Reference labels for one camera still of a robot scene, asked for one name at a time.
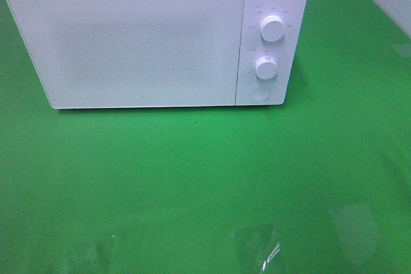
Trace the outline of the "round door release button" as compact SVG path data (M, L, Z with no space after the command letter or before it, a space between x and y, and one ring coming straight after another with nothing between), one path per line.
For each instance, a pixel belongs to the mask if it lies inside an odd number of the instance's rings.
M270 98L271 91L266 86L256 87L252 90L251 96L252 99L258 102L265 102Z

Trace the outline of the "white timer knob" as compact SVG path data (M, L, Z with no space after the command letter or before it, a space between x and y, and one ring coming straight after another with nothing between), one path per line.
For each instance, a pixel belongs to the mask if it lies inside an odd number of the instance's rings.
M277 61L275 58L264 56L259 58L255 63L256 76L260 80L269 80L275 77L277 71Z

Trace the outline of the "white microwave door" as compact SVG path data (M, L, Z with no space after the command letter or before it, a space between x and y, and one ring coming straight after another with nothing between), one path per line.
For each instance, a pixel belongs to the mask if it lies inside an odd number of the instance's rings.
M7 0L53 108L233 105L243 0Z

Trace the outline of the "upper white power knob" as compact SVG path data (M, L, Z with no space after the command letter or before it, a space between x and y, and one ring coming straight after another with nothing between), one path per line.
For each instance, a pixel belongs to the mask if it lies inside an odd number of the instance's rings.
M264 17L260 24L260 34L267 42L276 42L285 34L285 22L279 15L273 14Z

